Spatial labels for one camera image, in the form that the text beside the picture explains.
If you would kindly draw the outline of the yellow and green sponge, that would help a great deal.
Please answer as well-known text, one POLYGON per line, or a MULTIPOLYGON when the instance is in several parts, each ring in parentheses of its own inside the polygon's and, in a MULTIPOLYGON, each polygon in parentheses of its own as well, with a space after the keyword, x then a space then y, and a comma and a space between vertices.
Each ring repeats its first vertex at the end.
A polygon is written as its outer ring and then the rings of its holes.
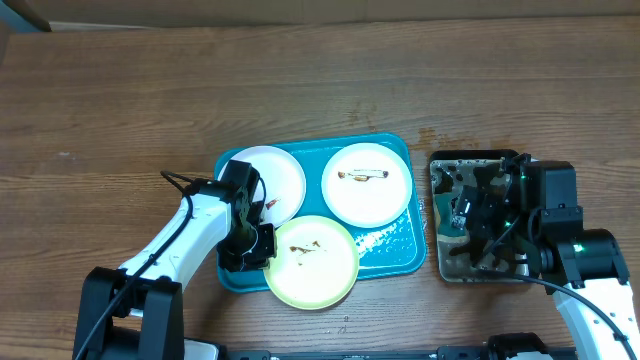
POLYGON ((452 226, 452 211, 457 202, 453 193, 436 194, 434 196, 435 211, 438 217, 436 231, 438 235, 447 237, 462 237, 465 231, 452 226))

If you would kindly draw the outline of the yellow-green plate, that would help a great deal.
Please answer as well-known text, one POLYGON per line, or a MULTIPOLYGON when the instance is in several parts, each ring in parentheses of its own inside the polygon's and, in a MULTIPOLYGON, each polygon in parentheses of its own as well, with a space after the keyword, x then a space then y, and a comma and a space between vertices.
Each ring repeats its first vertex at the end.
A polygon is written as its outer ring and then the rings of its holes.
POLYGON ((295 218, 276 230, 276 256, 263 270, 270 291, 301 310, 340 302, 354 286, 359 255, 353 236, 323 216, 295 218))

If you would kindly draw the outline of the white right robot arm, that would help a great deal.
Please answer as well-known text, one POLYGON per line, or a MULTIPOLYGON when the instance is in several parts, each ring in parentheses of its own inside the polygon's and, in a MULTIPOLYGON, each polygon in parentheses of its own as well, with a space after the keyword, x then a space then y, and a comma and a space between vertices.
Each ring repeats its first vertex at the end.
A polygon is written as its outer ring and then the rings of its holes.
POLYGON ((544 286, 578 358, 638 358, 630 271, 611 232, 585 228, 575 168, 522 157, 503 160, 499 172, 505 186, 464 186, 452 214, 470 236, 472 270, 544 286))

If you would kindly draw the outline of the white plate with small stain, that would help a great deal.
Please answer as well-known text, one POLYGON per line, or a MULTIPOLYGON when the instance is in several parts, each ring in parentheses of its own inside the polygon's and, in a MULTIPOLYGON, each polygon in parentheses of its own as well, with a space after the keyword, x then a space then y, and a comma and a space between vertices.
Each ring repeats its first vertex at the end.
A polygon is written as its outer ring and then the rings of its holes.
POLYGON ((254 146, 225 155, 216 164, 217 180, 223 177, 229 160, 249 163, 260 175, 248 217, 251 222, 278 228, 294 218, 306 195, 306 177, 289 152, 275 146, 254 146))

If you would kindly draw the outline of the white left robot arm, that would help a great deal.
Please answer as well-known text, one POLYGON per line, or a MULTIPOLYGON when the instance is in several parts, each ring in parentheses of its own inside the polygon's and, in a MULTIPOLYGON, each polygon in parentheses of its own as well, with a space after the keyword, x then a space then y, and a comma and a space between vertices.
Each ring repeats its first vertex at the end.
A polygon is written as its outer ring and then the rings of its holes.
POLYGON ((212 250, 228 271, 264 268, 276 253, 275 228, 260 222, 248 196, 185 191, 174 217, 142 251, 85 278, 74 358, 222 358, 222 346, 184 334, 183 293, 212 250))

